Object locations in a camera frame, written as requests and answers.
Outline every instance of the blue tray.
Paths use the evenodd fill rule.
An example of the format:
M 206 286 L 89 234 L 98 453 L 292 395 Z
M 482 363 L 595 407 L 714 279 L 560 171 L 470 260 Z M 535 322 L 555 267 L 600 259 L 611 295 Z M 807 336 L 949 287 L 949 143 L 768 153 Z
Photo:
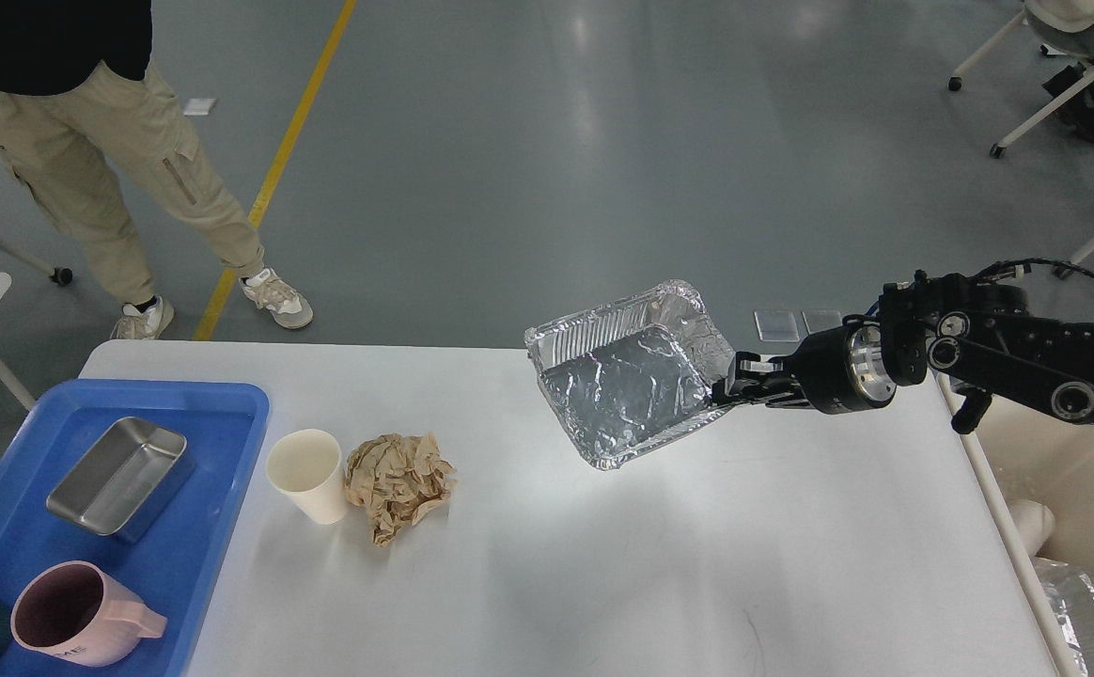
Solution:
M 187 665 L 264 442 L 267 395 L 246 383 L 75 380 L 42 396 L 0 462 L 0 599 L 11 604 L 48 567 L 93 562 L 167 617 L 161 639 L 91 668 L 23 650 L 1 677 L 177 677 Z M 195 470 L 133 545 L 84 532 L 45 511 L 45 498 L 83 452 L 125 416 L 181 432 Z

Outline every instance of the black sock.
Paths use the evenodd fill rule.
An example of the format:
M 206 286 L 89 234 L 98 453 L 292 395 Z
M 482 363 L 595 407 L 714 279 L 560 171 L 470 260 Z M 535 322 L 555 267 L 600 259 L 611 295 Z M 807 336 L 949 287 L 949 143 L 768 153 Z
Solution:
M 152 296 L 151 300 L 147 301 L 147 303 L 133 304 L 133 307 L 138 308 L 139 313 L 144 313 L 148 312 L 156 303 L 159 303 L 159 296 Z

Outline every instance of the caster wheel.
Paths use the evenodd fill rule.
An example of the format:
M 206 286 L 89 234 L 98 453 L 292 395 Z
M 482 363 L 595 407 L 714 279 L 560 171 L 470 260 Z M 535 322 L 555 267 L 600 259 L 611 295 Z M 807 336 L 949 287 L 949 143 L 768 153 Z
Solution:
M 54 269 L 54 275 L 50 276 L 50 282 L 57 284 L 58 287 L 66 287 L 70 284 L 73 276 L 70 275 L 69 267 L 57 267 Z

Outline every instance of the pink mug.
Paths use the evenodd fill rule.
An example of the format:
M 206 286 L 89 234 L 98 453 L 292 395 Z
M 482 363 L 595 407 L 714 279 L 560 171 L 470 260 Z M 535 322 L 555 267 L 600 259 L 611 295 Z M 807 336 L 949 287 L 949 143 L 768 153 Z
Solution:
M 24 587 L 11 615 L 26 650 L 89 667 L 129 655 L 142 638 L 161 638 L 167 620 L 90 561 L 50 567 Z

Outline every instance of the crumpled brown paper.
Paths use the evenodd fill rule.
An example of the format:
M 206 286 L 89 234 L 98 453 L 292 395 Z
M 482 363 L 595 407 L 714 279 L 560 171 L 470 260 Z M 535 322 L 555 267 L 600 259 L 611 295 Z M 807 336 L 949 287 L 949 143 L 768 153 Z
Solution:
M 451 498 L 456 468 L 439 455 L 434 433 L 422 437 L 381 434 L 346 459 L 346 498 L 363 506 L 371 542 L 387 546 L 403 526 L 414 526 Z

